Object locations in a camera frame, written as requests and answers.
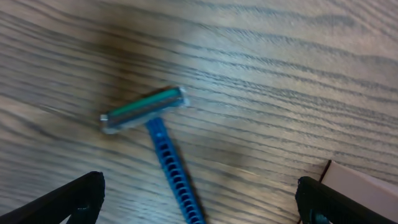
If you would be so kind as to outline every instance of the wooden surface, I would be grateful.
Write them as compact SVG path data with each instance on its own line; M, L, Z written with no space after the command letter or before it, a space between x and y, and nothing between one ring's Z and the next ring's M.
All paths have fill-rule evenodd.
M327 160L398 184L397 0L0 1L0 213L91 171L98 223L183 223L144 127L99 114L167 85L209 223L295 223Z

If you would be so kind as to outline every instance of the razor head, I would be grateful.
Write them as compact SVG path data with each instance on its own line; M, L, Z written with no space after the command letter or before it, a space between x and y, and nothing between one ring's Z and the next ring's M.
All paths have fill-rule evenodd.
M100 117L102 131L105 134L116 134L123 129L135 128L159 117L164 112L182 106L188 106L184 89L182 87L169 88L102 114Z

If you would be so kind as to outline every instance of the blue handle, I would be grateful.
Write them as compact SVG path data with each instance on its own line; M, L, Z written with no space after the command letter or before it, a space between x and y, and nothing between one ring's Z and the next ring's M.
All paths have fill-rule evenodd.
M205 224L193 190L187 179L180 158L167 134L162 118L155 118L146 123L155 145L155 151L162 164L163 171L180 205L181 212L188 224Z

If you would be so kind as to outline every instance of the wood grain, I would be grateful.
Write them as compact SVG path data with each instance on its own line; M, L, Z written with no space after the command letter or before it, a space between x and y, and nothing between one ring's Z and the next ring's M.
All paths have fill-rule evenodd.
M98 115L167 85L209 223L295 223L327 160L398 184L396 0L3 0L0 213L91 171L98 223L183 223L143 127Z

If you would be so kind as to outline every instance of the green strip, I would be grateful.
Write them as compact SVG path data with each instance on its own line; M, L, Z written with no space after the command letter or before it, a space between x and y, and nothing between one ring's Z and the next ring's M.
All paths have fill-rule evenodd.
M178 88L174 88L174 89L171 89L171 90L166 90L166 91L163 91L162 93L158 93L156 95L147 97L145 99L130 103L130 104L128 104L126 106L123 106L121 108L118 108L116 110L112 110L111 112L109 112L109 115L117 116L117 115L120 115L120 114L122 114L124 112L131 111L131 110L136 110L138 108L142 108L143 106L147 106L149 104L158 102L158 101L163 100L165 98L177 96L177 95L180 95L180 94L181 93L180 93L180 90Z

